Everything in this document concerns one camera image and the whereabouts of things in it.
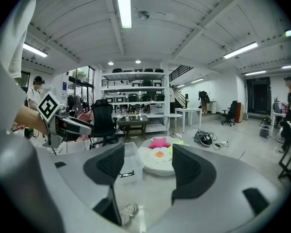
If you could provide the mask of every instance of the window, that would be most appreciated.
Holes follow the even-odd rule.
[[[29,77],[29,72],[21,71],[21,78],[17,81],[17,85],[19,85],[25,92],[28,91]]]

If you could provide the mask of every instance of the ceiling beam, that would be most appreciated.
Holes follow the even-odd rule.
[[[120,32],[120,26],[119,26],[119,23],[118,23],[118,20],[116,18],[116,14],[115,14],[114,2],[113,2],[113,0],[106,0],[106,3],[107,3],[113,31],[115,34],[115,38],[116,38],[118,47],[120,48],[121,54],[124,55],[124,45],[123,45],[123,41],[122,41],[122,35]]]
[[[39,64],[36,64],[36,63],[28,61],[28,60],[22,59],[21,60],[21,65],[25,66],[25,67],[32,68],[32,69],[40,71],[40,72],[45,72],[45,73],[48,73],[48,74],[54,74],[54,70],[53,69],[41,66]]]
[[[65,57],[69,58],[70,60],[74,61],[75,63],[79,64],[81,61],[78,57],[71,54],[69,51],[64,49],[62,46],[60,46],[58,43],[56,43],[54,40],[50,40],[47,35],[42,33],[40,30],[35,28],[33,25],[29,24],[27,28],[27,34],[29,34],[31,37],[39,41],[40,43],[44,44],[45,46],[48,46],[49,48],[56,50],[60,54],[64,55]]]
[[[266,40],[266,41],[261,41],[261,42],[257,42],[258,44],[258,47],[257,48],[254,48],[254,49],[251,49],[249,51],[247,51],[246,53],[242,53],[240,55],[240,58],[241,59],[241,56],[244,55],[244,54],[247,54],[247,53],[250,53],[250,52],[254,52],[254,51],[260,51],[264,48],[268,48],[268,47],[273,47],[273,46],[276,46],[276,45],[280,45],[280,44],[284,44],[284,43],[287,43],[287,42],[291,42],[291,36],[289,37],[286,37],[285,35],[282,35],[280,37],[276,37],[276,38],[273,38],[273,39],[269,39],[269,40]],[[222,58],[214,63],[211,63],[210,65],[208,65],[208,68],[210,69],[213,69],[214,67],[226,62],[226,61],[231,61],[231,60],[234,60],[235,58],[230,58],[230,59],[225,59],[225,58]]]
[[[240,70],[241,73],[247,73],[247,72],[254,72],[259,70],[267,70],[270,68],[276,68],[276,67],[283,67],[283,66],[289,66],[291,65],[291,59],[288,60],[281,60],[281,61],[272,61],[270,63],[265,63],[262,65],[254,65],[253,67],[246,68],[243,70]]]
[[[223,0],[219,3],[204,20],[197,26],[196,29],[185,39],[180,47],[174,52],[173,57],[177,58],[188,44],[197,39],[207,28],[223,16],[231,7],[236,4],[237,0]]]

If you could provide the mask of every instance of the backpack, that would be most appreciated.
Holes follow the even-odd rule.
[[[25,105],[26,107],[29,107],[29,106],[28,106],[28,100],[27,100],[27,97],[26,97],[26,99],[25,99],[24,105]]]

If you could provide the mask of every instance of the white ceiling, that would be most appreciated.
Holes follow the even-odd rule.
[[[167,60],[173,63],[171,70],[190,65],[200,68],[201,74],[230,66],[240,72],[266,67],[275,71],[281,63],[291,62],[291,39],[284,36],[291,22],[274,0],[131,2],[132,28],[122,29],[116,0],[38,0],[31,24],[46,39],[37,40],[38,34],[28,30],[26,42],[48,56],[35,55],[33,61],[62,73],[94,64],[109,68],[109,61],[133,65],[136,59]],[[138,11],[149,11],[149,19],[140,19]],[[254,41],[261,47],[239,59],[223,59]],[[24,59],[32,57],[24,50]]]

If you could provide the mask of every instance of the chair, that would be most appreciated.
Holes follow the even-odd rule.
[[[95,142],[92,144],[94,148],[95,145],[102,143],[102,146],[106,144],[113,144],[112,140],[118,141],[117,137],[107,138],[116,132],[116,120],[114,117],[112,120],[113,107],[107,102],[106,99],[97,100],[95,104],[91,105],[93,115],[94,115],[94,126],[90,134],[91,137],[103,137],[100,142]]]
[[[232,122],[231,120],[235,118],[236,110],[237,110],[237,101],[235,100],[232,102],[229,110],[227,110],[227,114],[226,114],[226,110],[223,110],[224,114],[221,113],[221,115],[226,118],[226,120],[221,121],[221,124],[223,125],[224,123],[229,123],[230,127],[232,127],[232,124],[235,125],[235,123]]]

